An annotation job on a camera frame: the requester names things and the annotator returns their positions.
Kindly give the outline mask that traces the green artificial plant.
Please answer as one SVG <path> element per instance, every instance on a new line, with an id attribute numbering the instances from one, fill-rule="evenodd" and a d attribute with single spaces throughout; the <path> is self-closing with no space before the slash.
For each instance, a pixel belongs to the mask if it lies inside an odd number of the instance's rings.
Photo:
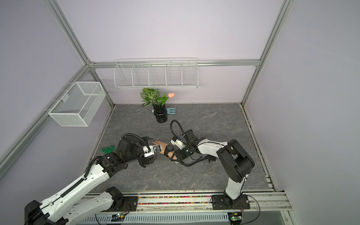
<path id="1" fill-rule="evenodd" d="M 149 87 L 143 88 L 140 96 L 142 98 L 142 107 L 148 107 L 150 105 L 153 105 L 155 107 L 162 107 L 169 99 L 167 93 L 161 96 L 159 89 Z"/>

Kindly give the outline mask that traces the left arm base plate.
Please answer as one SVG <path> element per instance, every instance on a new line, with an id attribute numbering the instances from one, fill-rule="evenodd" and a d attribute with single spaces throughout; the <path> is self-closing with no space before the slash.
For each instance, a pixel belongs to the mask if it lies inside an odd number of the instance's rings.
<path id="1" fill-rule="evenodd" d="M 124 196 L 113 201 L 106 212 L 135 212 L 139 198 L 137 196 Z"/>

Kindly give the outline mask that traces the light blue plastic block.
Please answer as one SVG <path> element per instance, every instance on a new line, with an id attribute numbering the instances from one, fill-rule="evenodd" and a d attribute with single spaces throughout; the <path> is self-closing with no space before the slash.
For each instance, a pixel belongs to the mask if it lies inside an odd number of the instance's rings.
<path id="1" fill-rule="evenodd" d="M 176 108 L 154 107 L 152 113 L 155 115 L 176 114 Z"/>

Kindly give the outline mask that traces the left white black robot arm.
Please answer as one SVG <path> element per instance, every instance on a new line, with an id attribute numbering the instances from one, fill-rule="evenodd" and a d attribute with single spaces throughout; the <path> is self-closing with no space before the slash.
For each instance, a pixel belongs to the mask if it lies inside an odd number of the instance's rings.
<path id="1" fill-rule="evenodd" d="M 156 154 L 164 151 L 162 144 L 149 145 L 149 137 L 125 134 L 117 148 L 94 157 L 85 172 L 68 186 L 38 202 L 33 200 L 24 208 L 26 225 L 75 225 L 91 215 L 102 211 L 130 212 L 133 204 L 125 200 L 116 187 L 109 187 L 100 195 L 78 204 L 77 202 L 95 187 L 127 169 L 137 161 L 140 166 L 152 164 Z"/>

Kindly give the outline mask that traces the black plant pot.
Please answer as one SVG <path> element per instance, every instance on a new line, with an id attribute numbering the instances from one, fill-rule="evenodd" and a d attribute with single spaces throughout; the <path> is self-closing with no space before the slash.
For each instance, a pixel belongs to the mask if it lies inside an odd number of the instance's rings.
<path id="1" fill-rule="evenodd" d="M 165 123 L 167 121 L 167 109 L 165 104 L 162 106 L 153 105 L 153 110 L 153 114 L 158 123 Z"/>

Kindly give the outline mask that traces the left small circuit board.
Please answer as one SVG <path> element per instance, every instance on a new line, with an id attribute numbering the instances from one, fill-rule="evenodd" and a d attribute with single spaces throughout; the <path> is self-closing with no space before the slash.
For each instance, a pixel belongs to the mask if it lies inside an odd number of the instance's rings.
<path id="1" fill-rule="evenodd" d="M 122 222 L 124 221 L 125 215 L 124 214 L 113 214 L 111 221 L 112 222 Z"/>

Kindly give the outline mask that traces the green toy rake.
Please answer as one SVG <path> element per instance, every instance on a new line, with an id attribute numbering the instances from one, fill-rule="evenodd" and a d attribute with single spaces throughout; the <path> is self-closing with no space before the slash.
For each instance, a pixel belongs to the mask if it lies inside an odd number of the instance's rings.
<path id="1" fill-rule="evenodd" d="M 114 145 L 110 145 L 101 149 L 104 154 L 112 153 L 115 150 Z"/>

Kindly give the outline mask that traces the aluminium front rail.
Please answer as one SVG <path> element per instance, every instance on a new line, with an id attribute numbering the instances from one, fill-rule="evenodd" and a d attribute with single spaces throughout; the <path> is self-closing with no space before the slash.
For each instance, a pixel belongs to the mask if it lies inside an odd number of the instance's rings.
<path id="1" fill-rule="evenodd" d="M 219 192 L 175 192 L 175 193 L 124 193 L 125 196 L 138 197 L 135 212 L 211 212 L 211 211 L 291 211 L 292 207 L 284 192 L 244 192 L 248 196 L 248 210 L 214 210 L 210 203 L 212 195 L 223 195 Z"/>

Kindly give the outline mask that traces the right green circuit board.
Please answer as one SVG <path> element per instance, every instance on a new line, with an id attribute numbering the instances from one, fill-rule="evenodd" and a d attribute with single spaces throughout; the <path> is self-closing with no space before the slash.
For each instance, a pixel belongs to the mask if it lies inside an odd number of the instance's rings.
<path id="1" fill-rule="evenodd" d="M 231 224 L 241 224 L 242 223 L 242 213 L 240 212 L 229 212 L 228 219 Z"/>

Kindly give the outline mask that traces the mannequin hand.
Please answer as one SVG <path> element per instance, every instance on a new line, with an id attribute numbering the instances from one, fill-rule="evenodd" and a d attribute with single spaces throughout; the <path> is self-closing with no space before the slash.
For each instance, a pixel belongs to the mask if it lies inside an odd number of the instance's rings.
<path id="1" fill-rule="evenodd" d="M 221 142 L 213 142 L 208 139 L 195 142 L 176 139 L 176 141 L 172 140 L 171 144 L 155 140 L 153 143 L 160 146 L 160 154 L 170 158 L 172 162 L 186 167 L 205 160 L 216 161 L 217 151 L 225 146 Z"/>

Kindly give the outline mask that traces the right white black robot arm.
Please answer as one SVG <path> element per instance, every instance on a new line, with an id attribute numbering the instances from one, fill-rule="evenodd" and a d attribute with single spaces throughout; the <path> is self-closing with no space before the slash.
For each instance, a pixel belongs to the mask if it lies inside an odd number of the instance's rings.
<path id="1" fill-rule="evenodd" d="M 171 144 L 178 147 L 177 150 L 173 147 L 165 150 L 166 156 L 172 153 L 172 162 L 191 167 L 205 160 L 219 159 L 229 177 L 224 197 L 233 202 L 241 198 L 244 183 L 255 167 L 255 162 L 237 140 L 217 142 L 197 138 L 191 129 L 185 132 L 177 120 L 171 121 L 170 131 L 173 135 Z"/>

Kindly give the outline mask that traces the black wrist watch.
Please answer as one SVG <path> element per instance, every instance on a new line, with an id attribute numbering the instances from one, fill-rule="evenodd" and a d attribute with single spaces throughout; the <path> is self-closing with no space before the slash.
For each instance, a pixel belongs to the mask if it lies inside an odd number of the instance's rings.
<path id="1" fill-rule="evenodd" d="M 166 157 L 172 157 L 174 154 L 174 147 L 172 145 L 167 145 L 164 150 L 164 155 Z"/>

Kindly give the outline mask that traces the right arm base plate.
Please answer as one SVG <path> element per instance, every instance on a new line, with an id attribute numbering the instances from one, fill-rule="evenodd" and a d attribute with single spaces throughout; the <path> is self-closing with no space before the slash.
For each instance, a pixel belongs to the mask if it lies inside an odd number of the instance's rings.
<path id="1" fill-rule="evenodd" d="M 248 210 L 250 204 L 247 195 L 240 195 L 235 200 L 226 195 L 212 195 L 210 203 L 214 210 Z"/>

